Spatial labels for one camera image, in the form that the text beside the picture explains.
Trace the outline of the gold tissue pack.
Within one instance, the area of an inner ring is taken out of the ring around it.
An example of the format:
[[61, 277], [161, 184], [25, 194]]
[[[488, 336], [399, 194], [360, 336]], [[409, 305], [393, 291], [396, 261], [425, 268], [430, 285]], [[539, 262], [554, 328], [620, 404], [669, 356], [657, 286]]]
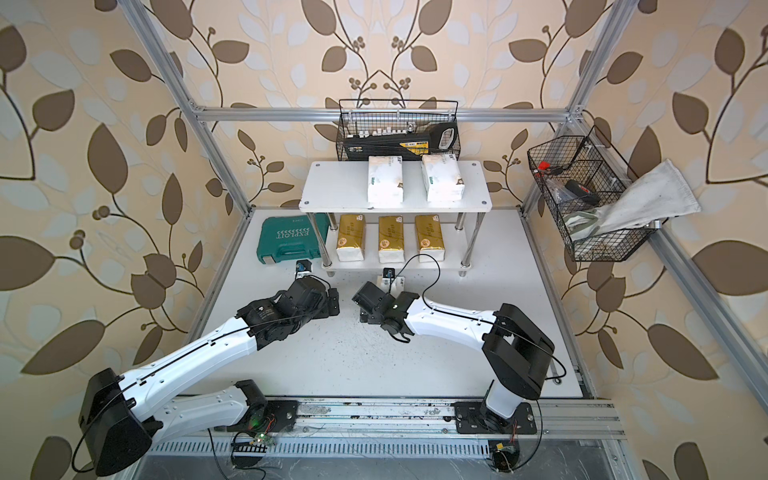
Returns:
[[343, 214], [338, 225], [336, 253], [341, 262], [363, 261], [366, 221], [362, 214]]
[[426, 262], [426, 255], [436, 261], [445, 259], [446, 247], [438, 215], [417, 215], [414, 220], [418, 253], [420, 260]]
[[405, 262], [404, 224], [401, 216], [379, 218], [378, 257], [381, 264]]

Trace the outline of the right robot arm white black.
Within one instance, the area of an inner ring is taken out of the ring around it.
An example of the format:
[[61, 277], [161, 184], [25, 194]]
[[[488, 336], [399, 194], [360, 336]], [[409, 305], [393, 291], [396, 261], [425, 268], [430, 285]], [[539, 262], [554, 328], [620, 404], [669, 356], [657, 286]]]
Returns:
[[368, 324], [397, 341], [431, 336], [481, 352], [495, 375], [482, 408], [499, 420], [511, 419], [524, 401], [540, 399], [550, 365], [556, 361], [551, 339], [512, 304], [504, 303], [495, 311], [467, 310], [407, 291], [393, 296], [371, 282], [352, 301]]

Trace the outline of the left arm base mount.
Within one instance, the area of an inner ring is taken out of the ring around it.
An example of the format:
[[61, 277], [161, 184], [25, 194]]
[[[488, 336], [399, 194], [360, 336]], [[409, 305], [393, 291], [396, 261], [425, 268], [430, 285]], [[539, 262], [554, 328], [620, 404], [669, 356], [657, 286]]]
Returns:
[[227, 430], [251, 435], [291, 432], [298, 417], [298, 407], [299, 402], [294, 400], [268, 400], [257, 409], [250, 407], [244, 417]]

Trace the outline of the white tissue pack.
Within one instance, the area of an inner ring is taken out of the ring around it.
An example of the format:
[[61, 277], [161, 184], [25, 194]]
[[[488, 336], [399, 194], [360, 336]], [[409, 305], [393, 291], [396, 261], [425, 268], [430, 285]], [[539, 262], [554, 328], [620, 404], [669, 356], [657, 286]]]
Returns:
[[393, 296], [398, 296], [405, 290], [405, 280], [402, 276], [385, 278], [382, 275], [379, 275], [377, 277], [377, 287], [385, 293], [389, 292]]
[[367, 199], [372, 207], [398, 206], [404, 200], [401, 156], [371, 156]]
[[421, 165], [428, 202], [456, 202], [463, 198], [465, 183], [453, 153], [424, 155]]

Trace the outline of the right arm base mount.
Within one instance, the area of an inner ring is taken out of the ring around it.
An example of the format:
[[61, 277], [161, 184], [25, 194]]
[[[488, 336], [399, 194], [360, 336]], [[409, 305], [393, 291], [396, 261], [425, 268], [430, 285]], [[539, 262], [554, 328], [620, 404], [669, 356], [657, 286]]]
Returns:
[[534, 435], [538, 432], [530, 403], [522, 402], [509, 418], [490, 411], [480, 401], [459, 401], [453, 404], [456, 430], [462, 435], [498, 434], [512, 436]]

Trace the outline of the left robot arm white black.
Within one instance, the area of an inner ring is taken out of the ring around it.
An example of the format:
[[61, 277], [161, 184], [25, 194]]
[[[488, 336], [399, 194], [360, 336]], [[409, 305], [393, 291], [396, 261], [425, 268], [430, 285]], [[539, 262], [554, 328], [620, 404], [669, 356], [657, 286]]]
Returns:
[[98, 477], [116, 474], [152, 447], [189, 433], [226, 427], [253, 430], [266, 423], [268, 401], [252, 380], [219, 392], [186, 390], [228, 364], [297, 333], [315, 319], [338, 315], [339, 294], [327, 281], [306, 275], [285, 290], [258, 299], [209, 334], [143, 367], [123, 374], [107, 368], [87, 385], [78, 444]]

